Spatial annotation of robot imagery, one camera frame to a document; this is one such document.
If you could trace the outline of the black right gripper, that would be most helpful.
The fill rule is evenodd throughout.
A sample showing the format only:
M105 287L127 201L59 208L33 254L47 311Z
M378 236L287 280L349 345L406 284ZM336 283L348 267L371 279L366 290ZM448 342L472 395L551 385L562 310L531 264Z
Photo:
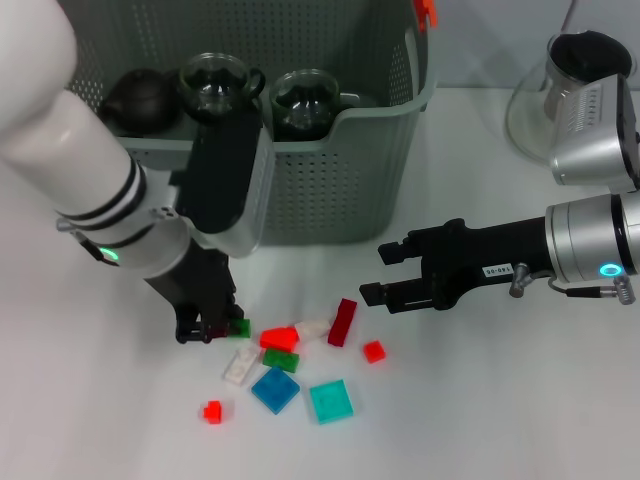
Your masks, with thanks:
M490 274L494 267L523 264L530 274L551 270L542 217L479 229L454 219L439 227L412 230L401 242L380 245L378 254L385 265L422 258L423 279L359 287L367 306L385 306L391 314L448 310L473 289L512 282L511 273Z

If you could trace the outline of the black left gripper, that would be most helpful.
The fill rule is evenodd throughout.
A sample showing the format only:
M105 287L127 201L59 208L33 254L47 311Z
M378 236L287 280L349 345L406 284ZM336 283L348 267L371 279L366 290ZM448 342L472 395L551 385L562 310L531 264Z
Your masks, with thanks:
M173 267L146 282L172 306L180 344L227 337L244 317L235 301L228 256L219 250L190 243Z

